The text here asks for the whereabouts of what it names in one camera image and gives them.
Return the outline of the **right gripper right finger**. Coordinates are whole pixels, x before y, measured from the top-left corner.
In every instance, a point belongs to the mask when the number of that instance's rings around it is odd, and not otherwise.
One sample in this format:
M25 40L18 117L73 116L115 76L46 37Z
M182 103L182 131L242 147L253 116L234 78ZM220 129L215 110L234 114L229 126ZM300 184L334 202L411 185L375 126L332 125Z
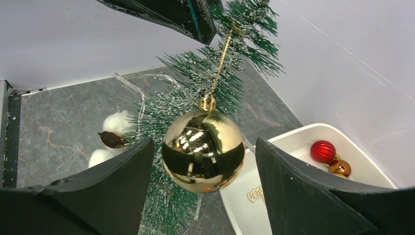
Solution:
M262 138L255 158L275 235L412 235L414 188L391 189L329 174Z

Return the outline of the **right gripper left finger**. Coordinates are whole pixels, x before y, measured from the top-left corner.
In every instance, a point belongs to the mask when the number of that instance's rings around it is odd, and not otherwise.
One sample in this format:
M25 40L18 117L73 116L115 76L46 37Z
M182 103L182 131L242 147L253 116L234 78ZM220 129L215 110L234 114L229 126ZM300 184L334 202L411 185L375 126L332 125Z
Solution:
M47 186L2 188L3 235L136 235L154 158L151 138Z

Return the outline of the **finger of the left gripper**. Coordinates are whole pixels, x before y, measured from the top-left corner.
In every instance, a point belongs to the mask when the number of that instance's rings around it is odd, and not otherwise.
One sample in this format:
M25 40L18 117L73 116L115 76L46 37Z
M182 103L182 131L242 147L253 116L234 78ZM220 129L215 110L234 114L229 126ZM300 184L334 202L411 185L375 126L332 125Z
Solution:
M98 0L118 12L173 29L209 45L216 35L211 8L220 0Z

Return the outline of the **small frosted christmas tree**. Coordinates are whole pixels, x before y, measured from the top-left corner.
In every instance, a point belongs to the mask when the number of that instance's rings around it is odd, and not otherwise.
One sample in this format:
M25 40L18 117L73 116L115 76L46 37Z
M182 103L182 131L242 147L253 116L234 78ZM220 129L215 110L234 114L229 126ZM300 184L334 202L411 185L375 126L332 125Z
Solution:
M139 227L141 235L183 232L200 207L201 197L175 186L161 168L161 138L167 126L180 114L196 107L217 76L219 82L213 94L219 100L219 110L236 120L243 90L237 73L243 71L244 59L264 75L277 75L282 70L277 46L268 39L268 35L277 34L277 14L267 0L232 0L225 8L212 6L210 11L220 37L231 36L224 62L220 63L220 57L225 42L220 42L218 48L205 46L196 52L163 58L162 62L180 76L177 85L171 91L145 98L140 103L141 117L134 119L133 128L123 135L129 143L146 137L152 137L155 142L151 183Z

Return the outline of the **white cotton boll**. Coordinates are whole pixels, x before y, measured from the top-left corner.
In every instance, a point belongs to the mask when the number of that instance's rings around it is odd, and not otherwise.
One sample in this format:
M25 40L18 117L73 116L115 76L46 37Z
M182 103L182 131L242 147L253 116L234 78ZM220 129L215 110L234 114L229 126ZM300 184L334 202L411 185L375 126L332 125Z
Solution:
M135 131L135 124L127 110L108 116L103 122L103 130L98 133L104 149L95 150L89 160L91 168L127 150L126 135Z

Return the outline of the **silver gold bauble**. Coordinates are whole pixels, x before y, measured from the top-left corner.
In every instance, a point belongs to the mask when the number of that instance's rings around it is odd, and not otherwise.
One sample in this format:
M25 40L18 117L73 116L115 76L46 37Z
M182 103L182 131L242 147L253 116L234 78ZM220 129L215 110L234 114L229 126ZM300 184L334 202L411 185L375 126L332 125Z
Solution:
M245 157L243 135L238 126L216 110L213 93L218 85L233 33L223 45L219 68L199 107L178 117L166 131L161 148L162 163L170 178L192 193L219 191L242 169Z

